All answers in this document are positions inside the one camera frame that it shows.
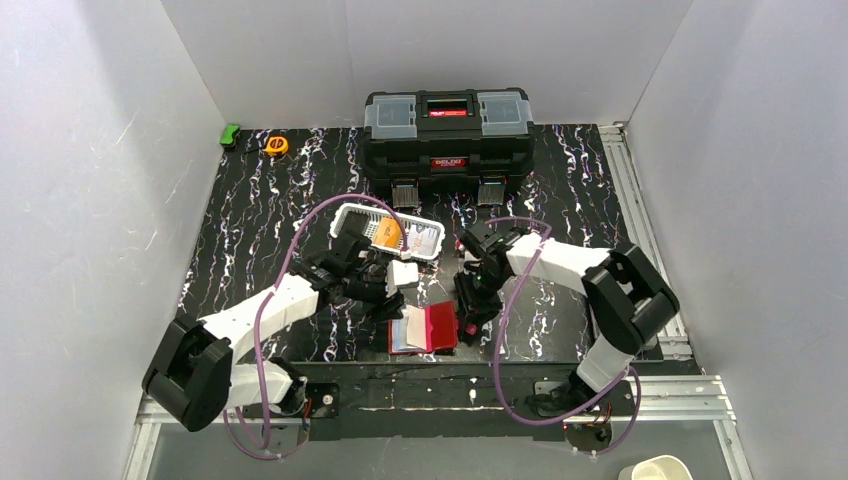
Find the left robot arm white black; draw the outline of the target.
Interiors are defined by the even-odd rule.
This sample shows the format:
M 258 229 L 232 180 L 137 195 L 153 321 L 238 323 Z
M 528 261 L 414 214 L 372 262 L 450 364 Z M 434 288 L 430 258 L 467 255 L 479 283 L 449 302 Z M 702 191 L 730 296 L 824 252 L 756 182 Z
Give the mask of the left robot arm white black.
M 284 360 L 266 360 L 262 344 L 341 298 L 369 305 L 377 322 L 402 317 L 403 289 L 418 282 L 412 261 L 371 250 L 361 234 L 294 259 L 283 280 L 220 312 L 176 316 L 142 379 L 143 391 L 190 432 L 227 410 L 265 403 L 271 413 L 307 416 L 308 379 Z

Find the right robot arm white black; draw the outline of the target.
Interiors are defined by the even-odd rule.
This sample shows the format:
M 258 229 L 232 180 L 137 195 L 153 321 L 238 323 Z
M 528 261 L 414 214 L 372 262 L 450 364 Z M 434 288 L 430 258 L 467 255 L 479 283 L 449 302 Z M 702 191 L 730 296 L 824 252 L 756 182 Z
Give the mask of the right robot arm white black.
M 459 332 L 466 342 L 493 319 L 508 322 L 510 301 L 501 290 L 532 277 L 569 288 L 585 298 L 597 337 L 556 399 L 586 402 L 619 382 L 631 362 L 679 313 L 680 302 L 642 249 L 623 243 L 611 249 L 579 247 L 516 226 L 497 231 L 478 222 L 460 243 L 466 260 L 454 277 Z

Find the red leather card holder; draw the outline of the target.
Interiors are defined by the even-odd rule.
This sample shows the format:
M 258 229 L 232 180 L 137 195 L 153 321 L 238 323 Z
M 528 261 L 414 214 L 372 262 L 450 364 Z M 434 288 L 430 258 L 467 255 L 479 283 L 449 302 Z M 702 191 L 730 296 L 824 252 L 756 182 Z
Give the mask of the red leather card holder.
M 401 314 L 389 324 L 391 355 L 444 353 L 457 347 L 459 321 L 453 302 L 406 306 Z

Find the black VIP card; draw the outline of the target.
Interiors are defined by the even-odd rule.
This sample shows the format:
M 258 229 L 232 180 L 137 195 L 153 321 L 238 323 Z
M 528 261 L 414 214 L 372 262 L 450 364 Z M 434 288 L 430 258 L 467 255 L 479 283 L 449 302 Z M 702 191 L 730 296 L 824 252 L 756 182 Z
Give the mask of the black VIP card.
M 367 215 L 358 212 L 349 213 L 345 216 L 342 223 L 340 236 L 370 243 L 371 238 L 366 234 L 369 222 L 370 220 Z

